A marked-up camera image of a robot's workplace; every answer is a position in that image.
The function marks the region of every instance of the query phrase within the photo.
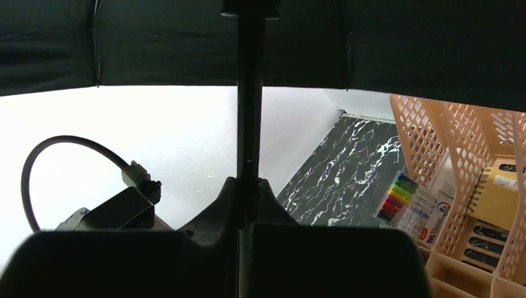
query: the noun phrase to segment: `yellow marker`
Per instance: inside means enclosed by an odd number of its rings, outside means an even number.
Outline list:
[[[389,193],[388,193],[389,196],[393,197],[394,199],[397,199],[399,200],[400,202],[406,204],[406,205],[409,205],[409,200],[407,200],[405,197],[403,197],[401,194],[397,193],[396,191],[390,189],[389,190]]]
[[[412,194],[410,194],[408,191],[405,191],[403,188],[399,187],[396,184],[394,184],[391,189],[400,194],[401,196],[405,197],[409,201],[412,199]]]

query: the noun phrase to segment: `black cable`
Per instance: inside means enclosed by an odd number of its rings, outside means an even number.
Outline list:
[[[22,169],[22,180],[20,182],[22,191],[22,203],[24,205],[25,216],[27,217],[27,221],[29,222],[31,229],[35,233],[40,231],[40,227],[38,226],[37,219],[35,218],[35,214],[33,213],[33,207],[31,206],[31,196],[29,194],[29,177],[31,176],[31,169],[33,168],[35,160],[37,159],[39,154],[41,154],[41,152],[44,151],[44,149],[48,148],[51,145],[59,143],[73,143],[93,149],[96,152],[104,155],[106,158],[108,158],[110,161],[116,164],[120,169],[124,169],[129,165],[125,160],[123,160],[113,151],[109,150],[108,148],[102,146],[99,143],[93,142],[92,140],[88,140],[86,138],[75,137],[72,135],[59,135],[57,137],[49,138],[43,141],[42,143],[38,144],[31,151],[31,153],[29,153],[29,156],[25,160],[24,168]]]

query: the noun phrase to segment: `black metal pole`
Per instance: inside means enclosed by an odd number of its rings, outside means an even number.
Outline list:
[[[238,186],[243,217],[253,220],[259,197],[264,17],[238,17]]]
[[[239,213],[236,297],[246,295],[245,238],[259,203],[259,147],[263,92],[265,20],[279,17],[280,0],[223,0],[221,14],[238,17],[238,171]]]

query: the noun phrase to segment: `purple marker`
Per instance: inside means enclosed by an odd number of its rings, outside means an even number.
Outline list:
[[[385,199],[387,202],[391,203],[393,206],[395,207],[398,207],[398,208],[402,208],[404,207],[404,203],[403,202],[400,202],[399,200],[395,199],[394,197],[391,197],[391,196],[387,196],[387,198]]]

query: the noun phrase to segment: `white wall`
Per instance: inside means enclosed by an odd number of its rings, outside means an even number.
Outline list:
[[[350,115],[395,121],[388,93],[363,90],[325,89],[335,105]]]
[[[163,182],[156,213],[178,228],[216,198],[227,176],[235,176],[236,113],[236,89],[227,87],[89,88],[2,98],[0,270],[30,235],[20,201],[20,174],[38,142],[78,135],[141,163]],[[323,90],[264,89],[260,176],[276,194],[339,114]],[[112,163],[77,145],[44,151],[31,177],[35,214],[48,229],[124,188]]]

